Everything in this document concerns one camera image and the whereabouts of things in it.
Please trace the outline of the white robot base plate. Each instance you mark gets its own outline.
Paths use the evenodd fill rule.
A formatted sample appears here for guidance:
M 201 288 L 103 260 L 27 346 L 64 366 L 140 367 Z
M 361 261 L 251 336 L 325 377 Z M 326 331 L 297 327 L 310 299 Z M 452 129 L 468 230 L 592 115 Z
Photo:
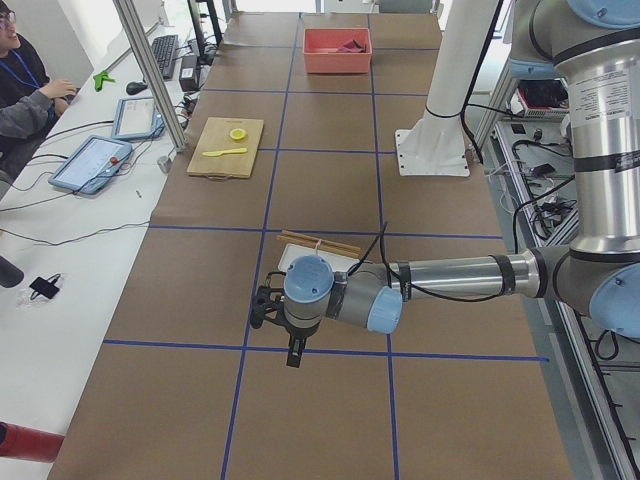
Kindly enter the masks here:
M 451 7 L 423 116 L 412 128 L 395 132 L 402 176 L 470 174 L 464 110 L 501 9 L 499 0 L 456 1 Z

